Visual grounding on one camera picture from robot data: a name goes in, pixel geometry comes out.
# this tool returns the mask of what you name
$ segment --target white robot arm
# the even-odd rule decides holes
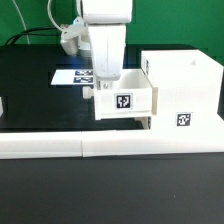
[[[97,81],[115,81],[123,67],[126,27],[132,0],[78,0],[77,11],[88,25]]]

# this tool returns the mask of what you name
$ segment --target black table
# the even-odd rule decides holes
[[[139,67],[149,48],[161,46],[130,46],[124,66]],[[1,47],[1,132],[141,128],[130,119],[95,122],[80,88],[49,85],[56,68],[72,67],[91,61],[59,46]],[[1,160],[0,223],[223,224],[223,186],[223,153]]]

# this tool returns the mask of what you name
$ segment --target green background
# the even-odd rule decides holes
[[[17,0],[27,28],[49,26],[47,0]],[[0,0],[0,45],[23,31],[11,0]],[[74,0],[54,0],[58,24],[76,16]],[[30,37],[31,43],[58,43],[56,37]],[[23,38],[18,43],[26,43]],[[133,20],[127,26],[129,44],[189,44],[224,65],[223,0],[135,0]]]

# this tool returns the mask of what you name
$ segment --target white base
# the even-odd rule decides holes
[[[217,115],[209,126],[172,132],[0,134],[0,159],[224,152],[223,120]]]

